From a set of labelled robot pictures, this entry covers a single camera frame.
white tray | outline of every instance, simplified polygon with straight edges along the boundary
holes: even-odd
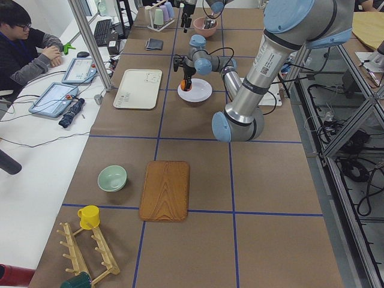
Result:
[[[113,106],[119,109],[153,109],[156,106],[161,75],[161,70],[126,70]]]

robotic arm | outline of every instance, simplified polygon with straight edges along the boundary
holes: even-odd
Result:
[[[224,6],[233,0],[206,0],[211,10],[216,14],[224,10]],[[181,16],[181,27],[184,27],[184,33],[187,33],[187,28],[191,27],[192,18],[197,0],[174,0],[175,7],[180,8],[180,4],[184,4]]]
[[[225,66],[216,67],[215,58],[204,51],[205,45],[194,46],[194,35],[190,52],[181,61],[185,89],[188,89],[188,78],[195,72],[207,75],[210,71],[219,71],[233,99],[213,116],[216,139],[248,141],[259,136],[264,126],[259,102],[288,56],[303,44],[308,49],[319,49],[345,43],[352,33],[354,3],[353,0],[269,0],[264,17],[265,41],[243,82],[234,61],[225,61]]]

red object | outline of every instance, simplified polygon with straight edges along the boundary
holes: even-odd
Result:
[[[0,264],[0,286],[28,287],[35,270]]]

eyeglasses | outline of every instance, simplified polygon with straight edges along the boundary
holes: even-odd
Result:
[[[16,24],[16,26],[23,28],[23,31],[26,32],[32,26],[32,23],[27,24],[27,25],[17,25]]]

label sticker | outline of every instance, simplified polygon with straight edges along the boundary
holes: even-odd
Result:
[[[280,59],[280,54],[264,53],[259,59],[257,59],[256,71],[266,77],[269,77],[280,62]]]

